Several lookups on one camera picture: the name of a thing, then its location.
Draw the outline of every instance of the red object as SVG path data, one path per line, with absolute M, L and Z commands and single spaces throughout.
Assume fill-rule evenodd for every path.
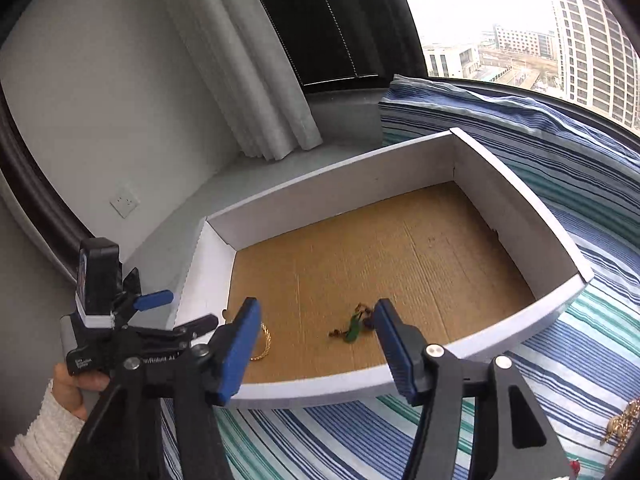
M 580 462 L 578 462 L 577 460 L 569 460 L 569 465 L 571 466 L 571 469 L 574 470 L 575 476 L 577 478 L 578 473 L 580 473 Z

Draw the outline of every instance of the green object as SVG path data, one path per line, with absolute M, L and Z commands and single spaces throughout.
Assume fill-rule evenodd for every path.
M 349 329 L 344 335 L 344 340 L 347 343 L 353 343 L 358 338 L 358 334 L 360 334 L 360 314 L 355 314 L 354 316 L 351 316 Z

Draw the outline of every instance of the white sleeve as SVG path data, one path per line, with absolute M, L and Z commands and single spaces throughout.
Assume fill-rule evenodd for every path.
M 33 480 L 58 480 L 84 422 L 60 406 L 49 382 L 40 413 L 27 434 L 18 435 L 12 447 L 15 457 Z

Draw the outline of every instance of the box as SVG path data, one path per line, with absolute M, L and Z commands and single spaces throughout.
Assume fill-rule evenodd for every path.
M 327 335 L 359 301 L 390 297 L 429 342 L 485 360 L 550 325 L 592 277 L 538 197 L 452 128 L 209 216 L 175 323 L 227 307 L 232 319 L 262 296 L 272 349 L 232 405 L 311 406 L 395 392 L 375 335 Z

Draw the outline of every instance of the gold chain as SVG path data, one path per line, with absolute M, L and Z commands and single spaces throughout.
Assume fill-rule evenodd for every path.
M 264 340 L 266 344 L 264 345 L 264 351 L 260 355 L 257 355 L 256 357 L 252 357 L 251 361 L 259 361 L 263 357 L 266 357 L 266 355 L 269 353 L 269 350 L 271 350 L 271 334 L 269 333 L 269 330 L 267 329 L 267 326 L 264 323 L 260 324 L 260 328 L 264 333 Z
M 640 399 L 636 399 L 628 403 L 625 411 L 620 413 L 620 415 L 612 417 L 607 424 L 607 433 L 602 439 L 601 444 L 608 442 L 614 435 L 618 438 L 618 444 L 611 455 L 608 467 L 611 467 L 620 456 L 620 453 L 622 453 L 622 450 L 625 448 L 629 437 L 631 437 L 631 432 L 639 419 Z

